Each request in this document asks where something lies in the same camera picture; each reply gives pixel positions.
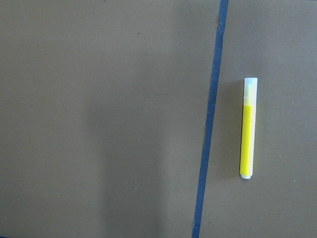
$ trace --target translucent cap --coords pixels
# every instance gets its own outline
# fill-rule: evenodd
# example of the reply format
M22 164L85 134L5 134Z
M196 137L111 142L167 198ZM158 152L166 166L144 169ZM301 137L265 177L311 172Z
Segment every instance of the translucent cap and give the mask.
M244 79L244 105L256 105L258 78Z

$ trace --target yellow highlighter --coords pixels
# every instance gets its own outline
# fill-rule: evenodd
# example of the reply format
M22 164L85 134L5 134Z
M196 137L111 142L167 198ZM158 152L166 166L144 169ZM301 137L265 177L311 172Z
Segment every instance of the yellow highlighter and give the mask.
M253 174L254 134L257 110L257 78L244 79L240 175L250 179Z

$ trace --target blue painter's tape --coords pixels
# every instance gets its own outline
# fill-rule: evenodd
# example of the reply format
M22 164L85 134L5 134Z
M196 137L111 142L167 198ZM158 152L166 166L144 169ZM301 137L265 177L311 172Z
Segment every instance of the blue painter's tape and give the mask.
M209 100L208 100L207 117L206 117L206 128L205 128L206 132L205 132L205 140L204 140L202 160L201 160L200 172L199 172L199 181L198 181L198 189L197 189L192 238L199 237L200 225L202 220L208 161L209 161L210 146L211 146L211 135L212 135L214 111L215 111L216 98L217 98L219 73L220 73L222 43L223 43L223 35L224 35L224 29L226 26L226 19L227 19L228 1L229 0L220 1L220 9L219 9L220 24L217 30L216 42L214 46L213 63L212 63L212 71L211 71L211 83L210 83Z

